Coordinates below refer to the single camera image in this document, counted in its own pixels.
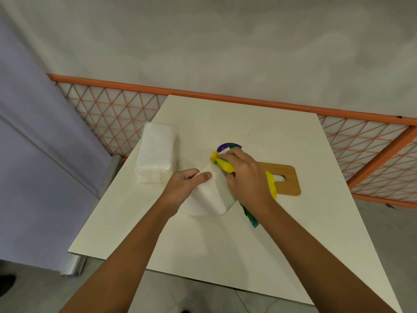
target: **tissue box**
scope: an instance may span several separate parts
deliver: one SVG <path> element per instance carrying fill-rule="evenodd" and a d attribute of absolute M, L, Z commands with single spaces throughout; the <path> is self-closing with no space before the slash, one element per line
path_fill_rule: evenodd
<path fill-rule="evenodd" d="M 175 171 L 174 141 L 172 126 L 145 124 L 134 168 L 139 182 L 168 182 Z"/>

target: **dark object on floor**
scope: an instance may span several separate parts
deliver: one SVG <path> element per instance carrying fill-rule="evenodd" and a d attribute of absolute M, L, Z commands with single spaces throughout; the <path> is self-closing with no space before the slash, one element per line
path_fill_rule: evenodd
<path fill-rule="evenodd" d="M 0 275 L 0 297 L 13 287 L 15 281 L 15 275 Z"/>

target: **forearm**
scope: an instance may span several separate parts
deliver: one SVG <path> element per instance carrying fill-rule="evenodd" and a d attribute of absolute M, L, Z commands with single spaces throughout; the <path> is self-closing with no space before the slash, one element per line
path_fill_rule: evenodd
<path fill-rule="evenodd" d="M 279 204 L 261 211 L 258 220 L 320 312 L 393 312 Z"/>
<path fill-rule="evenodd" d="M 158 200 L 61 313 L 127 312 L 168 219 Z"/>

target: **right arm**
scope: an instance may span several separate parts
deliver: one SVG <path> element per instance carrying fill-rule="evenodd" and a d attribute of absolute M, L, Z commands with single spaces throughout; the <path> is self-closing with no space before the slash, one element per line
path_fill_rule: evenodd
<path fill-rule="evenodd" d="M 278 245 L 320 312 L 394 312 L 274 200 L 265 172 L 251 156 L 233 148 L 219 157 L 235 168 L 227 175 L 232 194 Z"/>

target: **left hand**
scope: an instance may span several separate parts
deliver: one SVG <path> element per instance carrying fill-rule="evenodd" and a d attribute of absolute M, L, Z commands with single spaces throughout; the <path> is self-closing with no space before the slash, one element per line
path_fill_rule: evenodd
<path fill-rule="evenodd" d="M 174 216 L 179 207 L 186 198 L 191 194 L 191 191 L 199 184 L 205 183 L 211 178 L 210 172 L 202 172 L 195 176 L 200 171 L 197 168 L 176 171 L 169 179 L 164 191 L 158 199 L 158 203 L 166 206 L 170 211 L 170 217 Z"/>

